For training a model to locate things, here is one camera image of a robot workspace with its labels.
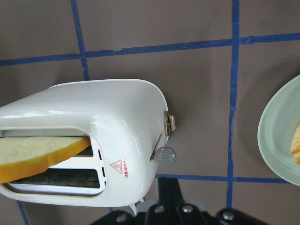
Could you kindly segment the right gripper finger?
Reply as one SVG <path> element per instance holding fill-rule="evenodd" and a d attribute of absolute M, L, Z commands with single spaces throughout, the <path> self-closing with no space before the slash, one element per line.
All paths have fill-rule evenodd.
<path fill-rule="evenodd" d="M 156 211 L 183 211 L 185 201 L 176 178 L 158 178 L 157 191 L 158 202 Z"/>

